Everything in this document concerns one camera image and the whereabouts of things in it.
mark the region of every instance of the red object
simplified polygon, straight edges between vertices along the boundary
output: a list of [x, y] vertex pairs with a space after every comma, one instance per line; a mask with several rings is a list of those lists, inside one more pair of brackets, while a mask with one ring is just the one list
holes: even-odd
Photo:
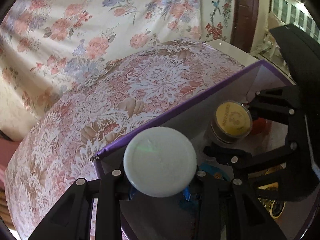
[[4, 189], [4, 171], [21, 141], [10, 142], [0, 138], [0, 189]]
[[256, 135], [262, 133], [267, 126], [267, 121], [264, 118], [258, 118], [257, 120], [252, 122], [252, 130], [250, 134]]

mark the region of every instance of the metal screw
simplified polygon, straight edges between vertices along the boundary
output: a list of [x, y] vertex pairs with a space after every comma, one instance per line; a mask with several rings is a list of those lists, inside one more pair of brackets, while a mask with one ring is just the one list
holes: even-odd
[[85, 180], [84, 179], [77, 179], [77, 181], [76, 181], [76, 184], [78, 185], [78, 186], [81, 186], [81, 185], [83, 185], [85, 183]]
[[206, 175], [205, 171], [197, 171], [199, 177], [204, 177]]
[[291, 149], [291, 150], [295, 151], [295, 150], [297, 149], [297, 147], [298, 147], [298, 145], [297, 145], [296, 142], [290, 143], [290, 149]]
[[114, 171], [112, 171], [112, 173], [111, 173], [113, 176], [119, 176], [119, 175], [121, 175], [121, 170], [114, 170]]
[[241, 181], [241, 179], [234, 179], [233, 184], [240, 186], [242, 184], [242, 181]]
[[231, 158], [231, 162], [232, 163], [236, 163], [238, 161], [238, 157], [237, 156], [233, 156], [232, 158]]

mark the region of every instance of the open cardboard box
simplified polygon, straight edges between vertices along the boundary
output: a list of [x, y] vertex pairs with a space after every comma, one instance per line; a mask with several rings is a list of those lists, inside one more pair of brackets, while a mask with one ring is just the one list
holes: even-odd
[[[219, 104], [226, 100], [250, 102], [258, 90], [288, 85], [292, 85], [292, 82], [275, 67], [266, 61], [258, 61], [107, 145], [96, 153], [99, 156], [94, 163], [97, 175], [101, 177], [118, 168], [130, 140], [142, 130], [155, 126], [171, 127], [187, 136], [196, 149], [198, 164], [201, 164], [204, 161], [201, 156], [203, 134]], [[282, 146], [285, 135], [286, 127], [275, 123], [267, 150]], [[230, 179], [233, 178], [230, 167], [214, 161], [211, 165], [222, 169]], [[303, 201], [286, 203], [276, 222], [289, 240], [302, 236], [319, 205], [319, 198], [318, 187]], [[132, 201], [121, 202], [121, 225], [125, 234], [130, 240], [192, 239], [195, 216], [191, 209], [181, 206], [181, 199], [182, 194], [152, 198], [138, 192]]]

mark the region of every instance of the bed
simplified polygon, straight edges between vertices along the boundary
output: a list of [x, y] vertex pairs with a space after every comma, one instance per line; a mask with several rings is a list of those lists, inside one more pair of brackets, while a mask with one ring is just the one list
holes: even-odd
[[230, 41], [234, 0], [17, 0], [0, 26], [0, 129], [23, 139], [68, 90], [130, 54]]

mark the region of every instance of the white furniture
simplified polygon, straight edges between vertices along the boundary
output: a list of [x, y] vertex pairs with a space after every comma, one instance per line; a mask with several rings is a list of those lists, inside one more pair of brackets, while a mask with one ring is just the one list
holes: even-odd
[[272, 59], [272, 57], [275, 54], [277, 42], [276, 42], [275, 38], [271, 35], [269, 30], [276, 28], [276, 27], [279, 27], [279, 26], [281, 26], [281, 22], [278, 19], [278, 17], [273, 12], [269, 12], [269, 15], [268, 15], [268, 34], [266, 37], [266, 42], [271, 41], [271, 44], [272, 44], [271, 51], [270, 51], [270, 57], [269, 57], [270, 59]]
[[243, 50], [222, 40], [209, 41], [206, 44], [229, 55], [230, 57], [234, 58], [244, 66], [249, 66], [252, 63], [255, 63], [256, 61], [258, 61], [257, 58], [252, 57], [251, 55], [244, 52]]

